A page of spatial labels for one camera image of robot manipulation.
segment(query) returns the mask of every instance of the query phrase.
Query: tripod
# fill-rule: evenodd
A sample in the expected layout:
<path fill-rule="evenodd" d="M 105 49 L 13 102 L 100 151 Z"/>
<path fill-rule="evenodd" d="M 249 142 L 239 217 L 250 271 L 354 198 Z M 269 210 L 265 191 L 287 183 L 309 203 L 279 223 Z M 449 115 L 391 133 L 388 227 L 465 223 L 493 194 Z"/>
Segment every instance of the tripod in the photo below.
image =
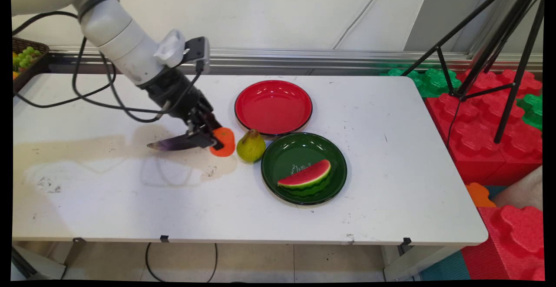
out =
<path fill-rule="evenodd" d="M 438 58 L 440 60 L 440 64 L 442 66 L 442 70 L 444 76 L 446 78 L 447 86 L 449 89 L 448 94 L 457 97 L 461 103 L 461 101 L 465 101 L 466 99 L 470 99 L 471 97 L 477 97 L 480 95 L 485 95 L 488 93 L 493 93 L 497 91 L 501 91 L 503 89 L 511 89 L 508 95 L 508 100 L 506 101 L 506 106 L 504 107 L 504 112 L 502 114 L 502 119 L 500 119 L 500 123 L 498 125 L 498 129 L 496 131 L 496 135 L 494 136 L 494 142 L 500 143 L 502 140 L 502 134 L 504 133 L 504 129 L 506 128 L 506 124 L 508 123 L 508 118 L 510 116 L 510 111 L 512 109 L 512 105 L 516 100 L 516 95 L 518 93 L 518 89 L 520 87 L 523 73 L 525 72 L 525 67 L 527 62 L 529 61 L 529 57 L 531 55 L 531 51 L 533 50 L 533 45 L 536 39 L 537 34 L 540 30 L 540 24 L 544 18 L 544 0 L 540 0 L 539 8 L 536 11 L 536 16 L 531 26 L 531 31 L 527 38 L 527 42 L 525 48 L 523 49 L 523 54 L 520 60 L 520 64 L 518 65 L 518 69 L 516 71 L 516 77 L 514 77 L 513 83 L 509 83 L 506 85 L 502 85 L 499 87 L 494 87 L 493 89 L 487 89 L 485 91 L 481 91 L 478 93 L 473 93 L 467 95 L 467 92 L 472 87 L 473 83 L 477 79 L 481 70 L 487 73 L 490 68 L 492 67 L 494 61 L 502 51 L 504 44 L 508 41 L 508 38 L 512 35 L 514 30 L 520 24 L 523 17 L 527 14 L 530 8 L 533 6 L 536 0 L 516 0 L 513 4 L 512 8 L 509 10 L 508 14 L 498 27 L 498 29 L 494 32 L 492 38 L 489 42 L 484 46 L 483 51 L 479 54 L 477 58 L 477 62 L 471 68 L 469 75 L 465 78 L 464 82 L 461 84 L 461 87 L 457 91 L 453 89 L 451 84 L 450 76 L 448 75 L 448 69 L 446 66 L 446 62 L 444 61 L 444 57 L 442 54 L 441 46 L 446 43 L 452 36 L 454 36 L 459 30 L 461 30 L 464 26 L 466 26 L 473 18 L 475 18 L 478 14 L 480 14 L 485 8 L 487 8 L 492 2 L 495 0 L 485 0 L 480 6 L 478 6 L 469 16 L 467 16 L 463 21 L 460 22 L 453 30 L 451 30 L 446 36 L 444 36 L 439 42 L 437 42 L 429 51 L 427 51 L 419 60 L 417 60 L 411 67 L 405 70 L 402 73 L 402 76 L 408 75 L 411 71 L 413 71 L 417 66 L 419 66 L 425 59 L 427 59 L 430 55 L 434 52 L 437 52 Z"/>

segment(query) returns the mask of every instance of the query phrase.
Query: red plate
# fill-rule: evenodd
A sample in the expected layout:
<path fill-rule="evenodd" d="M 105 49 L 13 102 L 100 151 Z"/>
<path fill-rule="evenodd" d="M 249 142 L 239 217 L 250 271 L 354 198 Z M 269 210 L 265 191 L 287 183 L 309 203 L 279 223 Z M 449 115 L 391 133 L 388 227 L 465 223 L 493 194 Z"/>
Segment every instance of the red plate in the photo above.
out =
<path fill-rule="evenodd" d="M 283 135 L 300 129 L 312 114 L 311 98 L 286 81 L 262 81 L 244 89 L 235 105 L 236 117 L 262 135 Z"/>

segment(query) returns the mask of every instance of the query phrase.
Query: table leg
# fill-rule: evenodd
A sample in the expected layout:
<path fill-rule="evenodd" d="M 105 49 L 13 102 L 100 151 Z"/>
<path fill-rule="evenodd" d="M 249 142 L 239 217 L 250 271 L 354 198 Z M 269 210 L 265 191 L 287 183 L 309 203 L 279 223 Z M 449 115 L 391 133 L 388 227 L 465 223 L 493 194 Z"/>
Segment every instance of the table leg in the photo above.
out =
<path fill-rule="evenodd" d="M 385 260 L 386 281 L 405 280 L 461 250 L 464 246 L 414 246 L 397 258 Z"/>

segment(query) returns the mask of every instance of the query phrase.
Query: green plate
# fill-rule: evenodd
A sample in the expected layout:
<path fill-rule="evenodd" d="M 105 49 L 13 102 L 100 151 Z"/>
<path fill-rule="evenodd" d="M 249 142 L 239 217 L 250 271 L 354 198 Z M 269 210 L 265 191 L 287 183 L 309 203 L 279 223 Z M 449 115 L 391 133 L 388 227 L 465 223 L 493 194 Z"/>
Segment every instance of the green plate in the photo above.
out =
<path fill-rule="evenodd" d="M 330 161 L 330 174 L 321 183 L 322 189 L 310 196 L 298 196 L 278 186 L 278 181 L 316 162 Z M 312 133 L 291 133 L 275 140 L 261 160 L 262 178 L 276 196 L 298 205 L 315 205 L 336 196 L 346 182 L 348 166 L 338 147 L 322 136 Z"/>

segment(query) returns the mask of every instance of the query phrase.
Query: watermelon slice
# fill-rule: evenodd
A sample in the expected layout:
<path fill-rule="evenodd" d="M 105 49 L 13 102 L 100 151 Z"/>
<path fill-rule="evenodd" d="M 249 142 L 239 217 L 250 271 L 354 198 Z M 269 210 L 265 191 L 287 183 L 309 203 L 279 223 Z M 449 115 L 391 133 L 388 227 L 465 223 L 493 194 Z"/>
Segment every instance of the watermelon slice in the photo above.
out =
<path fill-rule="evenodd" d="M 326 187 L 330 161 L 322 160 L 312 166 L 278 181 L 278 186 L 290 190 L 298 196 L 313 196 Z"/>

